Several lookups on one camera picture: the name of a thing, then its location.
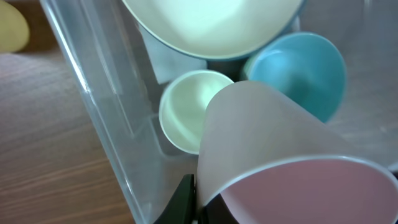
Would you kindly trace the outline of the pink cup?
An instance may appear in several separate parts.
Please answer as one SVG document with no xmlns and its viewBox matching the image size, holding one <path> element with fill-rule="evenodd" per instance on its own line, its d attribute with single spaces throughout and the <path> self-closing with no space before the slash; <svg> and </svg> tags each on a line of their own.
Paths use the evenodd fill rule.
<svg viewBox="0 0 398 224">
<path fill-rule="evenodd" d="M 395 223 L 397 179 L 277 90 L 254 81 L 206 108 L 197 212 L 221 196 L 240 223 Z"/>
</svg>

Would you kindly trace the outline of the cream cup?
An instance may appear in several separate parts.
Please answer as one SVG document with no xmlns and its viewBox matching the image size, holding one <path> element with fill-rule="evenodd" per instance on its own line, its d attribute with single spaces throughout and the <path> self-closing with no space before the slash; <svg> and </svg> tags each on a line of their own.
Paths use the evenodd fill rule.
<svg viewBox="0 0 398 224">
<path fill-rule="evenodd" d="M 165 137 L 179 150 L 198 155 L 206 108 L 211 99 L 234 81 L 213 70 L 194 70 L 172 81 L 159 105 Z"/>
</svg>

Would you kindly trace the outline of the large cream bowl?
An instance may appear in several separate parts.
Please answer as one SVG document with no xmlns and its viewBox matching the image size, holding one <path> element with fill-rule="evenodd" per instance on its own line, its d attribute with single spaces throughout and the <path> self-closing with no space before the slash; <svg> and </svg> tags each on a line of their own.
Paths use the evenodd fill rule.
<svg viewBox="0 0 398 224">
<path fill-rule="evenodd" d="M 281 35 L 304 0 L 123 0 L 136 21 L 166 46 L 196 58 L 232 60 Z"/>
</svg>

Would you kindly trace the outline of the light blue bowl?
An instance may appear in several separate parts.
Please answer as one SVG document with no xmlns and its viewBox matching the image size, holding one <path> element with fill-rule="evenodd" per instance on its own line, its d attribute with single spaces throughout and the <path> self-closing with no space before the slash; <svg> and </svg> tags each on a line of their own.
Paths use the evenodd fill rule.
<svg viewBox="0 0 398 224">
<path fill-rule="evenodd" d="M 346 76 L 335 45 L 318 34 L 296 32 L 249 57 L 240 79 L 266 83 L 325 123 L 343 101 Z"/>
</svg>

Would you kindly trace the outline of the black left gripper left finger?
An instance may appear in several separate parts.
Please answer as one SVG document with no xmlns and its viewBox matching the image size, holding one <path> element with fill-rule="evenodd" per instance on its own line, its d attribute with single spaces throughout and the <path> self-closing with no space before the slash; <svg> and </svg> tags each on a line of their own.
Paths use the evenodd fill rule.
<svg viewBox="0 0 398 224">
<path fill-rule="evenodd" d="M 195 216 L 195 200 L 194 175 L 184 175 L 154 224 L 192 224 Z"/>
</svg>

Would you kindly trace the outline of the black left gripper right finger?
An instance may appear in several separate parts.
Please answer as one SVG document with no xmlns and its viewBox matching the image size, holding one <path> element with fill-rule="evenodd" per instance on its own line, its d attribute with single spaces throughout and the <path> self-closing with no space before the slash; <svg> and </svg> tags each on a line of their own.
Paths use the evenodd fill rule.
<svg viewBox="0 0 398 224">
<path fill-rule="evenodd" d="M 218 194 L 200 211 L 199 224 L 239 224 Z"/>
</svg>

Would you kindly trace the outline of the yellow cup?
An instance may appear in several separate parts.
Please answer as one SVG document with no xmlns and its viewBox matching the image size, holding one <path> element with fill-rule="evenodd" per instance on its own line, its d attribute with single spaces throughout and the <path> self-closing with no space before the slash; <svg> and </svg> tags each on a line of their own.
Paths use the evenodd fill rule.
<svg viewBox="0 0 398 224">
<path fill-rule="evenodd" d="M 1 0 L 1 53 L 22 50 L 30 38 L 25 17 L 14 6 Z"/>
</svg>

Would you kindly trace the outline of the clear plastic storage bin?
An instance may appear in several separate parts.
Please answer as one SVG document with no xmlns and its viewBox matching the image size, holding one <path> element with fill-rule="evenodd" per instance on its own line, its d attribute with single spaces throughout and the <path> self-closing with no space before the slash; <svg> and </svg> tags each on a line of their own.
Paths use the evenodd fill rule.
<svg viewBox="0 0 398 224">
<path fill-rule="evenodd" d="M 42 1 L 136 223 L 153 223 L 197 157 L 161 131 L 168 82 L 206 61 L 146 32 L 121 1 Z M 397 170 L 397 2 L 308 1 L 302 31 L 330 40 L 348 70 L 329 127 L 366 156 Z"/>
</svg>

